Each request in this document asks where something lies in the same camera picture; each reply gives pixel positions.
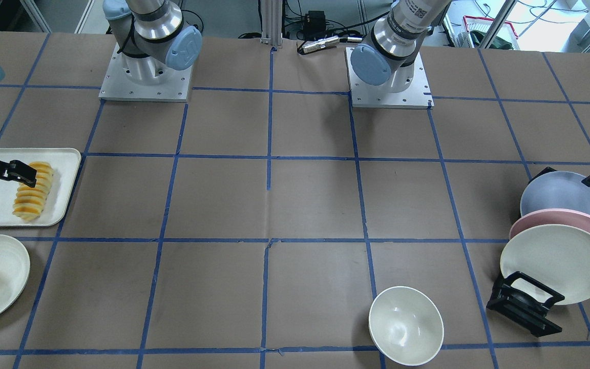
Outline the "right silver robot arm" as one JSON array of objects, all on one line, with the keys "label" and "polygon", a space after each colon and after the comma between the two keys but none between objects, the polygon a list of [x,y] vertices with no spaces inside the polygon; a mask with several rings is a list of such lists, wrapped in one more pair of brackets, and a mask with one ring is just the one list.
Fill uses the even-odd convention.
[{"label": "right silver robot arm", "polygon": [[[103,1],[102,7],[118,49],[98,97],[118,102],[187,102],[203,36],[199,28],[187,24],[183,10],[171,1]],[[4,76],[0,67],[0,82]],[[19,160],[0,161],[0,180],[35,187],[38,171]]]}]

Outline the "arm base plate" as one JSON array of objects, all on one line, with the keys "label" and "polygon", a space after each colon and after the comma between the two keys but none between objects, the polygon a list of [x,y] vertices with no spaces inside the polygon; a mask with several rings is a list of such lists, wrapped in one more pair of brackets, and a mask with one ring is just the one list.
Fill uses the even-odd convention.
[{"label": "arm base plate", "polygon": [[428,109],[435,103],[429,87],[422,54],[417,54],[415,63],[396,71],[391,79],[381,86],[371,86],[361,80],[350,61],[353,48],[346,48],[347,78],[352,104],[357,108],[407,108]]},{"label": "arm base plate", "polygon": [[150,56],[131,58],[116,44],[101,82],[99,98],[118,102],[186,103],[194,64],[174,70]]}]

